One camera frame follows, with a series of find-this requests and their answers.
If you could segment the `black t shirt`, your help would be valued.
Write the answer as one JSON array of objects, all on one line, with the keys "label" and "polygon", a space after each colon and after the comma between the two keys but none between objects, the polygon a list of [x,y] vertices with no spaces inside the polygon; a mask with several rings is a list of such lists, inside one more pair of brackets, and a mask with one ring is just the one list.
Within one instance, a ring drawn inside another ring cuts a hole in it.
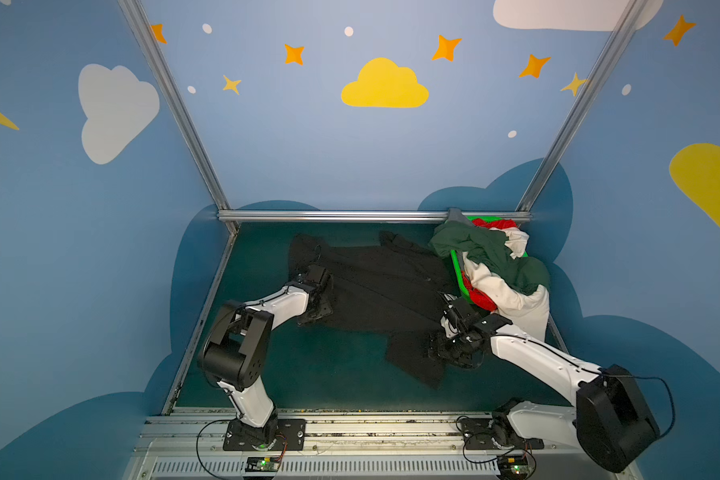
[{"label": "black t shirt", "polygon": [[441,330],[443,296],[458,294],[455,274],[444,259],[389,231],[379,233],[377,246],[359,247],[295,236],[289,274],[302,274],[312,264],[324,267],[332,280],[334,313],[317,324],[385,335],[388,363],[432,389],[440,387],[445,364],[428,356],[428,345]]}]

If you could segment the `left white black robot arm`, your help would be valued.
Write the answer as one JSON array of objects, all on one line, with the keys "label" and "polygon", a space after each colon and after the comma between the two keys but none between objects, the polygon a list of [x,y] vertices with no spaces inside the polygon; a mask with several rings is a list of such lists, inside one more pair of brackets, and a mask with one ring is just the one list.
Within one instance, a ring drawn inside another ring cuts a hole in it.
[{"label": "left white black robot arm", "polygon": [[295,280],[258,300],[228,301],[217,312],[197,357],[199,369],[232,402],[231,447],[264,449],[277,441],[278,414],[261,378],[272,332],[285,322],[331,312],[329,280]]}]

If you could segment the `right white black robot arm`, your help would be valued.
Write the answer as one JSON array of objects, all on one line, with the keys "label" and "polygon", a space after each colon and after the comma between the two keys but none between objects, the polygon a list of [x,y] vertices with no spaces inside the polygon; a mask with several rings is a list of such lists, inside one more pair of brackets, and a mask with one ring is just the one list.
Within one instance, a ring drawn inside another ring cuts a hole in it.
[{"label": "right white black robot arm", "polygon": [[619,365],[608,368],[571,356],[538,340],[498,313],[481,313],[466,299],[444,295],[442,330],[432,356],[471,368],[476,354],[490,354],[543,382],[566,406],[513,399],[485,421],[461,417],[456,426],[465,448],[530,455],[533,443],[562,444],[585,453],[606,471],[625,470],[670,433],[660,428],[639,386],[639,377]]}]

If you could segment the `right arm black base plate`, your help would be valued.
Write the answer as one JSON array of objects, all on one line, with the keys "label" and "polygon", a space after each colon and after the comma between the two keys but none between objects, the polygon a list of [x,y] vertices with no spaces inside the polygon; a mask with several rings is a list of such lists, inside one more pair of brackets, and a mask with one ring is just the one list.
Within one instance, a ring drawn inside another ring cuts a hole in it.
[{"label": "right arm black base plate", "polygon": [[457,431],[464,439],[467,450],[543,450],[544,441],[538,438],[521,438],[503,418],[472,418],[459,416]]}]

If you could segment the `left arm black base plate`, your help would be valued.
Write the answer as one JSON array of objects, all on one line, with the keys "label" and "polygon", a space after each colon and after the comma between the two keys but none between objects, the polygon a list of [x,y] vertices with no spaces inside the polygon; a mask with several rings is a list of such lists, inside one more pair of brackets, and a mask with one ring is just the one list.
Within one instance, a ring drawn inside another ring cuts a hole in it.
[{"label": "left arm black base plate", "polygon": [[232,420],[225,433],[224,451],[302,451],[306,438],[305,419],[275,419],[263,427],[249,426]]}]

